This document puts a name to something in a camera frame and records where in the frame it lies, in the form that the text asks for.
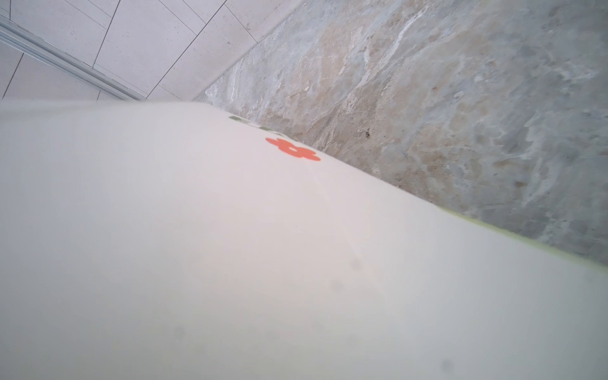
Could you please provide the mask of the white paper bag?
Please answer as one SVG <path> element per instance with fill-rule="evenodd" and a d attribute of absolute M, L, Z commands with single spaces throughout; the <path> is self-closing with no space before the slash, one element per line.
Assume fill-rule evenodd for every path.
<path fill-rule="evenodd" d="M 1 104 L 4 379 L 605 379 L 607 270 L 201 103 Z"/>

